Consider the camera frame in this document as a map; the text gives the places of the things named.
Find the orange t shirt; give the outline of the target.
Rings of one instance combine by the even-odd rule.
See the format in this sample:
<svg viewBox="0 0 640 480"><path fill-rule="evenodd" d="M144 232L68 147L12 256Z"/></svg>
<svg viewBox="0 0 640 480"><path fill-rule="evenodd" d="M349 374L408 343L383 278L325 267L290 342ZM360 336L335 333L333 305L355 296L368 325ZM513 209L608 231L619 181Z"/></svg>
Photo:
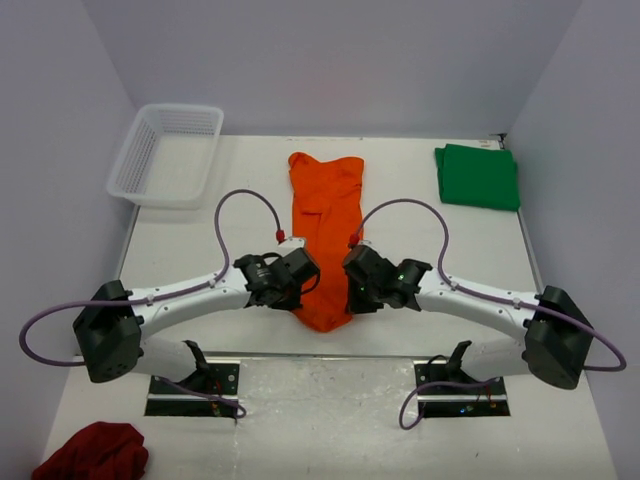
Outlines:
<svg viewBox="0 0 640 480"><path fill-rule="evenodd" d="M352 319L346 310L348 279L342 261L349 238L362 221L365 162L359 157L320 162L296 152L288 163L293 234L306 240L320 268L318 285L302 297L302 307L294 314L306 327L328 333Z"/></svg>

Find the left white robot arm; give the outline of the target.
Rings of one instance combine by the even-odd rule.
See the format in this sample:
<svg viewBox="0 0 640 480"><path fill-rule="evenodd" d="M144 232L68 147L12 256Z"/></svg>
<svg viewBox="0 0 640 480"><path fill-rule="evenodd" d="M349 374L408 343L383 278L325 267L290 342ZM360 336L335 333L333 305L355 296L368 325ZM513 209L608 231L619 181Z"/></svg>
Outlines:
<svg viewBox="0 0 640 480"><path fill-rule="evenodd" d="M74 321L73 330L92 382L144 373L195 393L208 379L203 353L191 340L166 341L159 332L222 311L295 310L307 284L319 278L319 266L299 247L286 255L247 254L224 273L162 287L127 290L114 280L98 289Z"/></svg>

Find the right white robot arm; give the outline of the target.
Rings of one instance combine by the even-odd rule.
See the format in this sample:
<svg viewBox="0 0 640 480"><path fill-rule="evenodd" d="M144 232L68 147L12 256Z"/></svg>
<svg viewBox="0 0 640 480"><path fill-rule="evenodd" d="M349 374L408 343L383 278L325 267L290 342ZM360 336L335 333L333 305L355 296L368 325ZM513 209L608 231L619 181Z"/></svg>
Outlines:
<svg viewBox="0 0 640 480"><path fill-rule="evenodd" d="M481 381L532 374L553 387L577 387L592 343L586 316L569 294L501 291L443 278L430 264L404 259L393 264L371 246L353 247L343 260L348 278L347 310L374 313L394 309L443 313L501 333L489 342L458 343L438 380L467 393Z"/></svg>

